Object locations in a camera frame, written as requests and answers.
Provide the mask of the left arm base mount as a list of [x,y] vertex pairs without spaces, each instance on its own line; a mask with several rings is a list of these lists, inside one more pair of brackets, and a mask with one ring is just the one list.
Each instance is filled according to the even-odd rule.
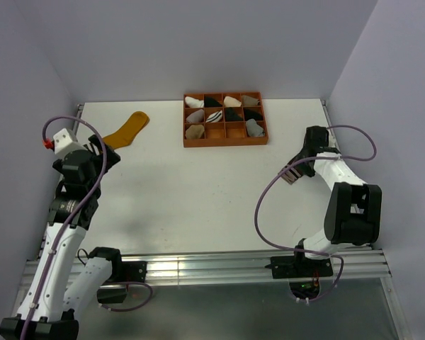
[[[131,288],[135,286],[147,289],[142,283],[146,283],[146,261],[124,261],[121,270],[115,278],[106,281],[110,288],[100,288],[96,293],[98,303],[102,305],[116,305],[125,302]],[[138,282],[140,285],[115,285],[119,282]]]

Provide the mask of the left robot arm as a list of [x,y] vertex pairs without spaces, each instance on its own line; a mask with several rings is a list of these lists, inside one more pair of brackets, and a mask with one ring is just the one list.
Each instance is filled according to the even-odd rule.
[[62,129],[46,143],[62,175],[47,217],[45,245],[33,282],[16,316],[4,318],[4,339],[76,339],[84,308],[105,282],[124,274],[119,250],[96,247],[73,283],[69,283],[77,250],[88,231],[101,196],[99,181],[120,156],[96,135],[89,145]]

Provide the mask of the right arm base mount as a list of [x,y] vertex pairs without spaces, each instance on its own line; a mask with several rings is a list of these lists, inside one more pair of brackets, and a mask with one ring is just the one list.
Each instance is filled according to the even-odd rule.
[[265,268],[271,270],[273,279],[302,279],[289,286],[296,300],[303,302],[317,298],[321,289],[320,278],[332,277],[334,273],[329,259],[312,260],[303,253],[272,256]]

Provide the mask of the grey sock black stripes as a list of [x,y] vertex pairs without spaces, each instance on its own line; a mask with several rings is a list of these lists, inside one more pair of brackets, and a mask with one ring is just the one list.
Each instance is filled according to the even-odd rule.
[[261,127],[254,119],[246,121],[246,132],[249,137],[265,137],[266,133],[263,127]]

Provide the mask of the dark brown sock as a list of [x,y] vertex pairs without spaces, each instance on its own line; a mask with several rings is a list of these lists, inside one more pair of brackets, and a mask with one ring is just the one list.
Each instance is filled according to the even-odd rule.
[[302,168],[300,166],[293,166],[292,164],[286,164],[280,171],[280,177],[288,184],[294,184],[298,179],[304,176]]

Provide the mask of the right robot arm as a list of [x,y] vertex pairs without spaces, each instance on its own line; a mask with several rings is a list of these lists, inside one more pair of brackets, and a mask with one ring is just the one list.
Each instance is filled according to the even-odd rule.
[[294,166],[284,175],[288,183],[303,176],[321,176],[331,195],[324,217],[323,229],[300,241],[308,251],[296,255],[293,270],[308,276],[325,259],[340,249],[372,244],[380,231],[382,190],[368,184],[348,167],[341,152],[332,142],[326,127],[312,126],[305,132],[300,152],[289,164],[310,157],[311,160]]

